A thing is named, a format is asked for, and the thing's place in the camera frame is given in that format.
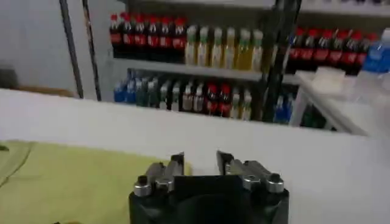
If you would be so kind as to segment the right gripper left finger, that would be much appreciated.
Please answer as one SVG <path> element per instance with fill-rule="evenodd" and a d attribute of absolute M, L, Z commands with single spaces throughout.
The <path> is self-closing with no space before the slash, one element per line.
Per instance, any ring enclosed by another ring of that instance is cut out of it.
<path fill-rule="evenodd" d="M 174 178 L 184 176 L 184 153 L 172 155 L 169 163 L 152 163 L 144 175 L 140 175 L 133 187 L 138 197 L 151 196 L 155 191 L 174 190 Z"/>

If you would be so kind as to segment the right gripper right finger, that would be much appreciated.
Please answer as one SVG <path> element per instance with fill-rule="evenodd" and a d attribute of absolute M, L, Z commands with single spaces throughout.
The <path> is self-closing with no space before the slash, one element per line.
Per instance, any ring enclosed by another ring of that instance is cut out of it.
<path fill-rule="evenodd" d="M 280 194 L 285 190 L 284 181 L 279 173 L 273 173 L 258 161 L 235 159 L 230 153 L 216 152 L 219 173 L 221 175 L 238 175 L 243 180 L 245 189 L 251 191 L 257 186 L 264 186 L 272 194 Z"/>

